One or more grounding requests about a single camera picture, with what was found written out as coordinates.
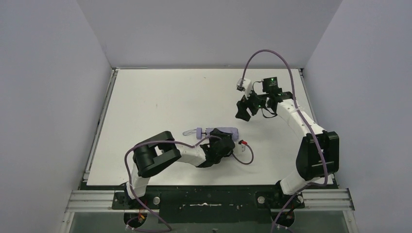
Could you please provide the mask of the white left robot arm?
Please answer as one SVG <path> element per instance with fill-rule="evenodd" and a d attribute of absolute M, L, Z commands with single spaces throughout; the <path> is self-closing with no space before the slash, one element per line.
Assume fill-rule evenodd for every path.
<path fill-rule="evenodd" d="M 134 165 L 126 169 L 129 180 L 125 192 L 128 198 L 143 197 L 150 178 L 175 162 L 199 168 L 218 164 L 233 153 L 239 133 L 231 128 L 211 128 L 199 133 L 197 138 L 198 143 L 189 145 L 176 141 L 170 131 L 163 131 L 129 149 L 133 153 Z"/>

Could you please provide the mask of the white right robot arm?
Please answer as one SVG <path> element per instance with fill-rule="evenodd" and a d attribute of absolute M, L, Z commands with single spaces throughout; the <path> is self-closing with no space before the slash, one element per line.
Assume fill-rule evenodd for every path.
<path fill-rule="evenodd" d="M 239 79 L 237 89 L 244 93 L 237 102 L 235 117 L 249 121 L 258 110 L 271 109 L 282 118 L 301 141 L 292 172 L 279 181 L 281 191 L 292 195 L 320 178 L 339 170 L 340 139 L 336 132 L 328 132 L 319 126 L 304 109 L 293 100 L 292 92 L 284 92 L 277 78 L 261 81 L 262 94 L 257 94 L 249 79 Z"/>

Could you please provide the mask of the purple folding umbrella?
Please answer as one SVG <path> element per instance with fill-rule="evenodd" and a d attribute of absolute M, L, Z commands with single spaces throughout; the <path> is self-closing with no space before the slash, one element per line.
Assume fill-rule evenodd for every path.
<path fill-rule="evenodd" d="M 239 130 L 235 127 L 215 127 L 215 128 L 195 128 L 191 130 L 184 131 L 183 136 L 188 136 L 191 134 L 196 134 L 197 139 L 202 139 L 208 135 L 228 135 L 231 136 L 232 140 L 237 141 L 239 139 Z"/>

